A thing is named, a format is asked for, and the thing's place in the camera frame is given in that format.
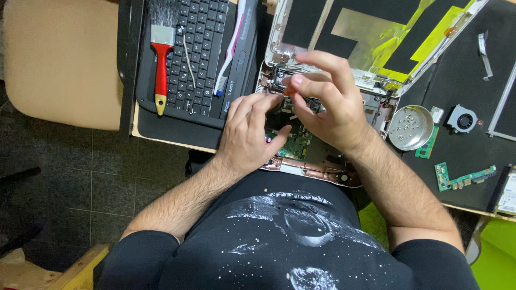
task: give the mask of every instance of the beige chair seat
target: beige chair seat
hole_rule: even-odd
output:
[[[118,5],[106,0],[8,0],[7,95],[31,117],[118,130]]]

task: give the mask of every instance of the laptop keyboard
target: laptop keyboard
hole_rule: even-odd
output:
[[[174,52],[167,56],[167,106],[209,116],[227,11],[228,0],[181,0],[178,25],[185,30],[178,31]],[[195,87],[186,61],[183,33]]]

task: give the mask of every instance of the metal bowl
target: metal bowl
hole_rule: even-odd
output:
[[[433,131],[433,119],[424,107],[410,105],[394,113],[389,126],[389,139],[392,145],[403,151],[423,146]]]

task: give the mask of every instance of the hand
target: hand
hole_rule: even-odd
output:
[[[285,145],[290,125],[281,128],[270,143],[265,141],[265,113],[282,100],[282,95],[254,93],[231,103],[214,157],[223,166],[221,171],[229,170],[236,178],[242,178],[264,165]]]
[[[362,95],[355,85],[348,61],[321,51],[296,54],[296,60],[325,72],[295,74],[284,79],[294,113],[307,129],[324,142],[353,154],[374,133],[365,118]],[[314,114],[301,95],[320,99],[326,112]]]

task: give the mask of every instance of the hairy forearm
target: hairy forearm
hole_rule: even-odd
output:
[[[197,174],[176,186],[144,208],[129,224],[122,238],[142,230],[172,234],[182,241],[211,202],[234,185],[241,176],[224,171],[214,158]]]
[[[349,154],[388,227],[456,231],[448,212],[423,181],[371,130],[367,144]]]

